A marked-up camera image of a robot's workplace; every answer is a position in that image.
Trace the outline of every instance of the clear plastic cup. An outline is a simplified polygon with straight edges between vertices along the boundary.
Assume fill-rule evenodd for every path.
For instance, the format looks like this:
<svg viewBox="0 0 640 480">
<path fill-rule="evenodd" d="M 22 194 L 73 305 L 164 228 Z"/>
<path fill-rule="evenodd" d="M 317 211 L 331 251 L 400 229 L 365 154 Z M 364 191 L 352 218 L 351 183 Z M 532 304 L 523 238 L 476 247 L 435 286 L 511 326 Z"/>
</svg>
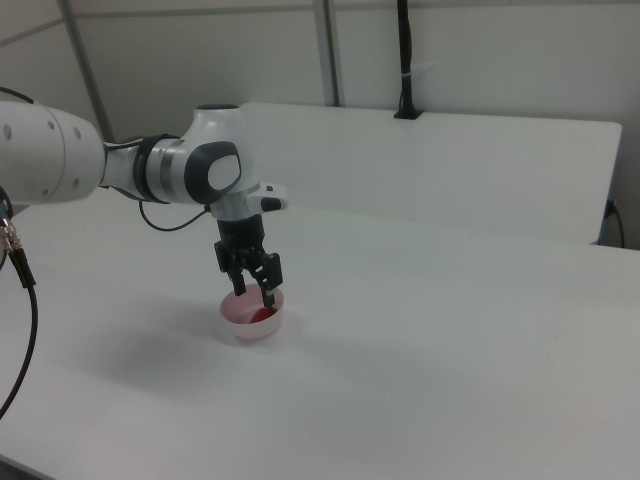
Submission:
<svg viewBox="0 0 640 480">
<path fill-rule="evenodd" d="M 284 296 L 275 289 L 276 313 L 264 320 L 251 323 L 258 310 L 264 308 L 262 292 L 256 284 L 248 285 L 247 291 L 240 296 L 231 292 L 220 304 L 220 313 L 231 327 L 233 334 L 243 340 L 258 340 L 271 335 L 282 325 L 282 305 Z"/>
</svg>

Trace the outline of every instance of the white desk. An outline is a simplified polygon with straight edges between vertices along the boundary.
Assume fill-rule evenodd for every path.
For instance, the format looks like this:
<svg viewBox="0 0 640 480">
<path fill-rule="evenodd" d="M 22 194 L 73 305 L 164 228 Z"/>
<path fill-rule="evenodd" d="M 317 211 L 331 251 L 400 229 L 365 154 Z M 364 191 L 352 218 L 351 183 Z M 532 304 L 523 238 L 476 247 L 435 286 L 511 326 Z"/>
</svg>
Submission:
<svg viewBox="0 0 640 480">
<path fill-rule="evenodd" d="M 287 318 L 247 345 L 217 313 L 213 221 L 157 233 L 99 191 L 16 223 L 41 330 L 0 453 L 52 477 L 640 471 L 637 252 L 292 208 L 265 216 Z M 29 326 L 9 269 L 0 305 L 7 392 Z"/>
</svg>

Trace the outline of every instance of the black cable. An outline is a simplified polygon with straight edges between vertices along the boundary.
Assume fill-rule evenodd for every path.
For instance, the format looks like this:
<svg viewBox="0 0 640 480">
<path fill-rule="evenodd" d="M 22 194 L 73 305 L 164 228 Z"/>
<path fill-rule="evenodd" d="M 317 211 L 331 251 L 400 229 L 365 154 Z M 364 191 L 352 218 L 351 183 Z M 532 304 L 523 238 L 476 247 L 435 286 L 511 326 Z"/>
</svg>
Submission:
<svg viewBox="0 0 640 480">
<path fill-rule="evenodd" d="M 38 299 L 36 297 L 36 291 L 32 285 L 27 287 L 27 291 L 29 292 L 29 301 L 31 302 L 31 333 L 29 335 L 29 344 L 27 345 L 27 353 L 24 356 L 22 368 L 20 368 L 20 373 L 18 373 L 18 378 L 16 378 L 16 382 L 13 384 L 13 388 L 11 389 L 9 396 L 0 408 L 0 420 L 2 420 L 4 414 L 9 410 L 9 407 L 18 394 L 18 390 L 20 390 L 20 387 L 22 386 L 22 382 L 24 381 L 24 377 L 27 375 L 27 370 L 29 369 L 29 364 L 31 363 L 33 351 L 36 346 L 36 336 L 38 334 Z"/>
<path fill-rule="evenodd" d="M 7 195 L 7 192 L 4 190 L 4 188 L 2 188 L 2 186 L 0 186 L 0 202 L 5 204 L 5 208 L 7 210 L 7 215 L 9 215 L 9 220 L 11 220 L 13 218 L 13 204 L 11 203 L 11 200 L 9 199 L 9 195 Z M 2 267 L 4 267 L 4 262 L 7 261 L 7 252 L 4 250 L 4 248 L 2 249 L 2 260 L 0 260 L 0 270 L 2 270 Z"/>
<path fill-rule="evenodd" d="M 6 205 L 9 218 L 13 218 L 13 204 L 9 199 L 9 195 L 7 195 L 7 192 L 1 186 L 0 186 L 0 202 L 3 202 Z"/>
<path fill-rule="evenodd" d="M 120 145 L 105 145 L 104 149 L 107 152 L 113 152 L 114 150 L 122 150 L 125 148 L 137 147 L 142 143 L 142 140 L 136 140 L 135 142 L 122 143 Z"/>
<path fill-rule="evenodd" d="M 0 87 L 0 92 L 13 95 L 14 97 L 18 97 L 19 99 L 24 100 L 25 102 L 34 103 L 33 98 L 27 97 L 24 93 L 16 92 L 15 90 L 12 90 L 7 87 Z"/>
<path fill-rule="evenodd" d="M 121 188 L 118 187 L 107 187 L 105 185 L 100 185 L 100 188 L 104 188 L 105 190 L 115 190 L 116 192 L 118 192 L 120 195 L 124 195 L 125 197 L 127 197 L 130 200 L 135 200 L 136 202 L 144 202 L 144 200 L 140 197 L 136 197 L 135 195 L 132 195 L 131 193 L 127 192 L 126 190 L 123 190 Z"/>
<path fill-rule="evenodd" d="M 622 227 L 622 219 L 620 218 L 620 212 L 618 208 L 614 205 L 611 213 L 615 213 L 616 218 L 618 219 L 618 229 L 620 230 L 620 247 L 625 248 L 624 246 L 624 228 Z"/>
<path fill-rule="evenodd" d="M 158 227 L 157 225 L 154 225 L 153 223 L 151 223 L 151 220 L 149 220 L 147 218 L 147 215 L 144 213 L 144 202 L 140 201 L 138 202 L 138 207 L 140 208 L 140 215 L 142 215 L 142 219 L 147 223 L 147 225 L 149 225 L 151 228 L 153 228 L 154 230 L 158 230 L 159 232 L 177 232 L 178 230 L 182 230 L 185 227 L 188 227 L 189 225 L 191 225 L 193 222 L 195 222 L 196 220 L 198 220 L 200 217 L 202 217 L 205 213 L 208 213 L 211 211 L 211 209 L 209 208 L 209 206 L 204 207 L 204 210 L 202 212 L 200 212 L 198 215 L 196 215 L 195 217 L 193 217 L 191 220 L 189 220 L 186 223 L 183 223 L 182 225 L 179 225 L 177 227 L 172 227 L 172 228 L 162 228 L 162 227 Z"/>
<path fill-rule="evenodd" d="M 6 241 L 4 248 L 2 249 L 4 252 L 4 256 L 2 258 L 2 263 L 0 263 L 0 268 L 4 265 L 6 257 L 8 256 L 11 259 L 11 263 L 16 269 L 18 273 L 18 277 L 20 278 L 20 282 L 22 286 L 27 289 L 29 293 L 29 301 L 31 303 L 31 333 L 29 334 L 29 343 L 27 345 L 27 352 L 24 356 L 24 360 L 22 361 L 22 367 L 20 368 L 20 372 L 18 373 L 18 377 L 16 378 L 15 383 L 13 384 L 13 388 L 11 392 L 9 392 L 9 396 L 0 407 L 0 420 L 4 417 L 4 414 L 7 413 L 9 407 L 13 403 L 13 400 L 18 395 L 18 391 L 22 386 L 22 382 L 24 381 L 24 377 L 27 375 L 27 370 L 29 369 L 29 364 L 31 363 L 31 358 L 33 357 L 33 351 L 36 346 L 36 337 L 38 335 L 38 299 L 36 297 L 36 291 L 34 286 L 36 284 L 35 279 L 33 278 L 33 273 L 31 272 L 31 268 L 29 267 L 29 262 L 27 261 L 27 256 L 24 253 L 24 249 L 20 243 L 20 239 L 15 233 L 15 229 L 13 228 L 13 224 L 11 224 L 11 217 L 13 217 L 13 205 L 11 204 L 11 200 L 7 195 L 7 192 L 0 187 L 0 201 L 4 204 L 6 203 L 6 214 L 3 213 L 4 220 L 8 220 L 8 223 L 4 223 L 2 229 L 3 240 Z"/>
</svg>

